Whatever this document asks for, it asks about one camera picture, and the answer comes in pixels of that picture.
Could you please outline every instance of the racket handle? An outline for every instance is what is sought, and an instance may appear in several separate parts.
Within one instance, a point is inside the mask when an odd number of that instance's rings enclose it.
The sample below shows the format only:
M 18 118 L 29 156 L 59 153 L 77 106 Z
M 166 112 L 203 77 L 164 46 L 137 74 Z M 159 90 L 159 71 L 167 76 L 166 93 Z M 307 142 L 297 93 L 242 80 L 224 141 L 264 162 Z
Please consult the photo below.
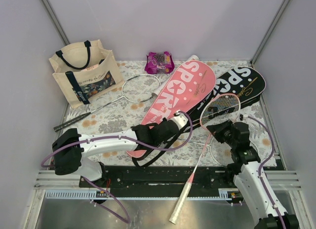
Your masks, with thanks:
M 173 210 L 173 213 L 169 219 L 170 222 L 172 222 L 174 225 L 176 224 L 177 222 L 177 219 L 181 213 L 181 210 L 183 208 L 183 205 L 188 197 L 188 194 L 190 192 L 190 189 L 191 189 L 191 186 L 192 186 L 192 182 L 190 181 L 190 179 L 186 182 L 186 184 L 184 185 L 183 189 L 182 189 L 182 192 L 181 192 L 181 195 L 178 199 L 178 202 L 176 204 L 176 207 L 174 208 Z
M 71 120 L 68 120 L 67 122 L 62 123 L 61 125 L 54 127 L 54 131 L 57 133 L 59 130 L 62 130 L 62 129 L 64 129 L 64 128 L 66 128 L 74 123 L 77 123 L 78 121 L 82 120 L 83 118 L 86 118 L 90 114 L 91 114 L 91 112 L 87 112 L 87 113 L 81 114 L 81 115 L 79 115 Z

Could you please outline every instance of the bag handle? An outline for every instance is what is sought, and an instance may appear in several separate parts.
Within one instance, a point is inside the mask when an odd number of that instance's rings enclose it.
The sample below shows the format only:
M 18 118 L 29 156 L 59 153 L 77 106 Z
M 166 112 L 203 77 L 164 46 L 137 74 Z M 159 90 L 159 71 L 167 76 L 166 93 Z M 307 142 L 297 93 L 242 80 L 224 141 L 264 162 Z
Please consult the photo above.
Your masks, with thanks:
M 75 70 L 83 70 L 83 69 L 87 68 L 88 65 L 89 65 L 89 63 L 90 63 L 90 56 L 91 56 L 90 47 L 91 47 L 91 43 L 90 43 L 88 40 L 86 40 L 86 41 L 84 42 L 84 46 L 87 47 L 88 60 L 87 60 L 87 63 L 85 64 L 85 66 L 83 66 L 83 67 L 81 67 L 81 68 L 78 68 L 78 67 L 75 67 L 75 66 L 72 66 L 71 64 L 69 64 L 68 61 L 65 60 L 65 58 L 63 57 L 63 52 L 62 52 L 61 50 L 56 51 L 56 55 L 57 55 L 59 58 L 61 58 L 61 59 L 65 62 L 65 64 L 66 64 L 68 67 L 73 68 L 73 69 L 75 69 Z

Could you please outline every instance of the black handle grip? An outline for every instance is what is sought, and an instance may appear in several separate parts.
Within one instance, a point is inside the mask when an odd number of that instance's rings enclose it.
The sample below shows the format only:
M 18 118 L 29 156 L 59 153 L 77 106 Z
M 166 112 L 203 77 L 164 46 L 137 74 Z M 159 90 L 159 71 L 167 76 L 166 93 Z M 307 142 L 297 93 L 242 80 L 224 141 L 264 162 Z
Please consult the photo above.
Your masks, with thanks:
M 75 67 L 75 66 L 71 65 L 67 60 L 65 60 L 65 58 L 63 57 L 63 52 L 61 50 L 56 51 L 56 55 L 59 58 L 61 58 L 68 67 L 73 68 L 75 70 L 83 70 L 83 69 L 88 67 L 89 62 L 90 62 L 90 56 L 91 56 L 90 47 L 91 47 L 91 43 L 88 40 L 86 40 L 84 42 L 84 46 L 87 47 L 88 59 L 87 59 L 87 63 L 84 66 L 82 66 L 81 68 L 78 68 L 78 67 Z
M 54 127 L 54 131 L 57 133 L 59 130 L 62 130 L 64 128 L 68 127 L 69 125 L 72 125 L 72 124 L 82 120 L 83 118 L 87 117 L 90 114 L 91 114 L 91 112 L 84 113 L 84 114 L 81 114 L 81 115 L 71 119 L 71 120 L 68 120 L 67 122 L 62 123 L 61 125 Z

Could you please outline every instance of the racket strings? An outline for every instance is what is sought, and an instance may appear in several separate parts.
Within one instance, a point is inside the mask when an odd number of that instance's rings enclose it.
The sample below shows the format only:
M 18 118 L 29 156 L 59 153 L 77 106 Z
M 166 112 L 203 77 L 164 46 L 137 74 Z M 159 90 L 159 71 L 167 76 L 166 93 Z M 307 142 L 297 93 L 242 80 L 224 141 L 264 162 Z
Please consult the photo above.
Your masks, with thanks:
M 240 101 L 235 94 L 222 94 L 212 100 L 200 117 L 202 127 L 223 123 L 227 120 L 235 121 L 239 115 Z
M 160 86 L 154 75 L 139 75 L 128 79 L 123 87 L 122 94 L 130 102 L 140 103 L 149 100 L 152 92 Z

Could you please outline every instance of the metal floor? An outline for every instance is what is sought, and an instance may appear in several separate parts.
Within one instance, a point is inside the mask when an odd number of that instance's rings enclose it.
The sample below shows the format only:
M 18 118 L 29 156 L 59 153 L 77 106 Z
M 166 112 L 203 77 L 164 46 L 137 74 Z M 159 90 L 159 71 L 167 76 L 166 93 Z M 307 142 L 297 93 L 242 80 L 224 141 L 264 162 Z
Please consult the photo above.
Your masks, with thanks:
M 292 214 L 291 199 L 286 192 L 277 197 Z M 247 205 L 231 207 L 226 201 L 187 201 L 177 225 L 168 221 L 174 200 L 122 201 L 132 219 L 127 225 L 88 200 L 45 199 L 36 229 L 253 229 L 254 222 Z M 104 203 L 123 215 L 114 200 Z

